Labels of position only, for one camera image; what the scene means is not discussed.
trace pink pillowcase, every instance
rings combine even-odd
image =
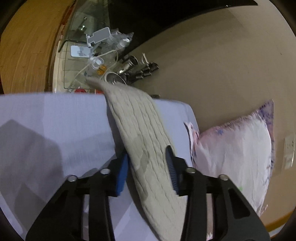
[[[270,100],[250,115],[200,135],[191,123],[187,124],[193,166],[208,176],[227,174],[258,215],[264,211],[274,167],[273,120],[274,104]]]

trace red object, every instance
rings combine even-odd
[[[74,91],[74,93],[86,93],[85,89],[77,89]]]
[[[100,90],[97,90],[97,89],[94,90],[94,93],[95,93],[95,94],[104,94],[103,91],[100,91]]]

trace wall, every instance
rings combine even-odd
[[[262,215],[269,224],[294,209],[296,165],[281,171],[284,137],[295,132],[296,38],[268,0],[182,22],[133,53],[160,70],[136,86],[191,105],[201,131],[274,100],[276,166]]]

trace wall socket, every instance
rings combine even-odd
[[[295,154],[295,133],[285,138],[282,169],[289,169],[293,166],[294,154]]]

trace bed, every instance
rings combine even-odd
[[[176,155],[192,166],[184,125],[191,122],[198,130],[191,107],[162,99],[155,103]],[[91,94],[1,96],[0,143],[0,207],[23,239],[68,175],[90,176],[123,150],[104,95]],[[109,201],[117,241],[158,240],[129,177],[121,196]],[[87,239],[87,207],[83,220]]]

